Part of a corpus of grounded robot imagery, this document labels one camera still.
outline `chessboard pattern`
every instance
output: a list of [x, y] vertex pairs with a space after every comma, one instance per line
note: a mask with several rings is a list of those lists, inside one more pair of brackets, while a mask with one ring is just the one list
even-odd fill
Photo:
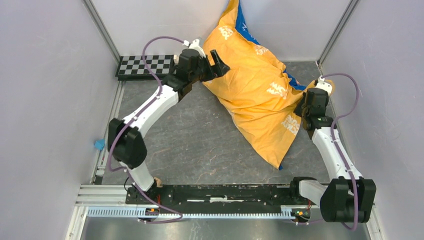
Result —
[[[153, 73], [163, 79], [174, 66], [173, 55], [147, 55], [146, 63]], [[154, 80], [141, 55], [121, 56], [116, 71], [118, 80]]]

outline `gray tabletop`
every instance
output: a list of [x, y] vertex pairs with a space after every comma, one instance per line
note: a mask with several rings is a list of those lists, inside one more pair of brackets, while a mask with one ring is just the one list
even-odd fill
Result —
[[[287, 71], [302, 84], [318, 78], [314, 62], [287, 62]], [[119, 110], [125, 117], [157, 88], [156, 81], [129, 81]], [[331, 107], [328, 115], [332, 116]], [[329, 176], [321, 155], [301, 129], [283, 159], [283, 170], [263, 160], [235, 127], [230, 114], [202, 84], [168, 110], [145, 136], [146, 164], [164, 184], [276, 184], [308, 176], [322, 183]], [[102, 184], [123, 184], [123, 172], [105, 172]]]

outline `black cable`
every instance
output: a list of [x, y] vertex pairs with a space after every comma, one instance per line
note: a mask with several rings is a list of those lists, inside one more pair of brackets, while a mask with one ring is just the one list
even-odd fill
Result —
[[128, 193], [128, 189], [125, 185], [127, 185], [128, 179], [130, 179], [130, 177], [127, 177], [125, 182], [123, 183], [123, 188], [126, 190], [127, 193]]

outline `white logo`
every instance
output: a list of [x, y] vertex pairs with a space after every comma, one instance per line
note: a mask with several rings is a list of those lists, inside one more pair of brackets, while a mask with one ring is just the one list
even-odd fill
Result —
[[229, 28], [228, 26], [221, 26], [220, 28], [218, 28], [219, 31], [221, 32], [222, 36], [224, 37], [225, 40], [227, 40], [229, 37], [231, 37], [231, 35], [233, 35], [233, 30], [231, 30], [231, 28]]
[[285, 120], [281, 123], [292, 134], [296, 135], [299, 131], [300, 124], [291, 115], [287, 115]]
[[268, 52], [268, 48], [261, 46], [261, 45], [254, 46], [254, 50], [256, 51], [257, 55], [262, 55], [262, 54]]
[[285, 89], [283, 86], [272, 82], [270, 84], [270, 88], [268, 88], [266, 91], [272, 95], [280, 95], [282, 97], [282, 99], [286, 99], [287, 98], [287, 89]]

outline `white panel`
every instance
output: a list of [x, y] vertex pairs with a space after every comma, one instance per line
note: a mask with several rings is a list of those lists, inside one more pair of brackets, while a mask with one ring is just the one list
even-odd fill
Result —
[[[140, 55], [157, 36], [204, 40], [228, 0], [93, 0], [121, 56]], [[349, 0], [241, 0], [250, 33], [284, 61], [315, 61]], [[178, 43], [152, 44], [148, 54], [176, 54]]]
[[0, 3], [0, 239], [64, 239], [116, 62], [80, 0]]
[[[422, 239], [424, 194], [424, 1], [359, 1], [323, 63], [325, 74], [351, 74], [361, 88], [357, 109], [340, 128], [351, 160], [377, 185], [385, 239]], [[333, 78], [332, 103], [354, 102], [349, 79]]]

